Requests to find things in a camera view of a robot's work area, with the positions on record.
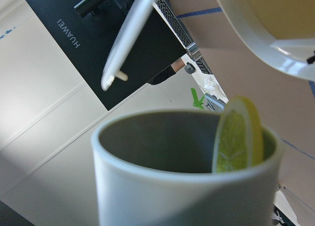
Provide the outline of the white ribbed HOME mug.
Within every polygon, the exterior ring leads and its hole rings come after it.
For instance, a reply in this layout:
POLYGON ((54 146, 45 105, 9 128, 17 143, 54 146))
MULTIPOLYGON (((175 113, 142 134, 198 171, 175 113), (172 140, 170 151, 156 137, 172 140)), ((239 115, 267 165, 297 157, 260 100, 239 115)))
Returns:
POLYGON ((283 148, 263 130, 262 164, 212 172, 219 115, 162 110, 106 121, 91 144, 101 226, 269 226, 283 148))

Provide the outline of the yellow lemon slice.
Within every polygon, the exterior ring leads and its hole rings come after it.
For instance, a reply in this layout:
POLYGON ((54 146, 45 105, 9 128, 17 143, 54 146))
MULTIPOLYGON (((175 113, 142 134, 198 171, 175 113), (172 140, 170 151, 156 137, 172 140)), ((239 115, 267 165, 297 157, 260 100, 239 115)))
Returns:
POLYGON ((212 172, 242 170, 263 161, 263 131, 258 110, 248 98, 235 96, 220 115, 213 149, 212 172))

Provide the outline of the silver reacher grabber stick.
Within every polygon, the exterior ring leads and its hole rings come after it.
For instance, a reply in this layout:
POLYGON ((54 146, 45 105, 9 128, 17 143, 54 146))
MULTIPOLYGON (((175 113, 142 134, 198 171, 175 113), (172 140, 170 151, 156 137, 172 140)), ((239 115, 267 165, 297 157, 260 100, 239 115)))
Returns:
POLYGON ((193 97, 193 106, 196 107, 196 108, 199 108, 199 109, 204 109, 205 107, 203 106, 203 100, 205 98, 205 96, 202 96, 201 98, 198 98, 198 95, 197 95, 197 91, 195 88, 191 88, 191 94, 192 94, 192 97, 193 97))

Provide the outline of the seated person in black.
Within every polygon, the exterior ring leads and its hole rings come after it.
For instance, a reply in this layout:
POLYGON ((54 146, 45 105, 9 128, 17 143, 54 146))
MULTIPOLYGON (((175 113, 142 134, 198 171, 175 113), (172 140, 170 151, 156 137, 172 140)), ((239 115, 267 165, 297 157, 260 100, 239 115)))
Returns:
POLYGON ((173 62, 170 66, 168 66, 165 70, 160 72, 157 76, 150 79, 147 83, 150 85, 160 84, 164 82, 165 80, 167 80, 168 78, 170 78, 171 76, 175 75, 184 66, 185 66, 184 61, 181 58, 179 58, 175 62, 173 62))

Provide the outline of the black computer mouse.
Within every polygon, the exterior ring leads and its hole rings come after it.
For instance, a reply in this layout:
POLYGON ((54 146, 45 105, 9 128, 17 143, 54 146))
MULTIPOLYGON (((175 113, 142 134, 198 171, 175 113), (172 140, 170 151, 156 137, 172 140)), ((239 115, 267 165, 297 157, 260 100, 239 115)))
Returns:
POLYGON ((188 74, 193 74, 196 72, 196 68, 193 66, 193 64, 187 62, 185 67, 184 67, 186 73, 188 74))

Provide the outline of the black keyboard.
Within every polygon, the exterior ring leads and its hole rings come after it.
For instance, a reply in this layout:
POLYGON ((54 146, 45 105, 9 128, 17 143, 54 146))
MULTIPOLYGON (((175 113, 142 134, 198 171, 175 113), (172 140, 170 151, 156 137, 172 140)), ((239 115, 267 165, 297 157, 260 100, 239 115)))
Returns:
POLYGON ((181 22, 181 20, 175 16, 170 1, 155 0, 155 2, 164 19, 168 22, 179 41, 182 43, 189 58, 197 64, 202 73, 213 74, 201 52, 199 51, 197 44, 189 34, 187 28, 181 22))

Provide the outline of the black Huawei monitor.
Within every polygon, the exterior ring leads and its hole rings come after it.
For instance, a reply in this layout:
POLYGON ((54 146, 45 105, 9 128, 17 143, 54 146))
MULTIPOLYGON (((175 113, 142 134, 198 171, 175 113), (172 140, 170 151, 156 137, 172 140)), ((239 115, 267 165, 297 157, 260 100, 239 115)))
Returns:
POLYGON ((175 34, 153 10, 121 67, 128 79, 115 79, 107 91, 101 76, 110 50, 134 0, 104 0, 85 16, 82 0, 26 0, 106 109, 128 97, 185 54, 175 34))

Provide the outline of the aluminium frame post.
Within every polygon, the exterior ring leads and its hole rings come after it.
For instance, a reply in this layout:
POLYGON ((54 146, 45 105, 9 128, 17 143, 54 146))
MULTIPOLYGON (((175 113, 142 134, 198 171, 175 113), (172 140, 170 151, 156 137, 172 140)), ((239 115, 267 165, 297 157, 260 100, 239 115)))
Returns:
POLYGON ((123 81, 128 80, 128 76, 120 71, 120 68, 147 22, 153 10, 154 1, 155 0, 135 0, 132 4, 103 68, 100 82, 103 91, 109 89, 115 78, 119 78, 123 81))

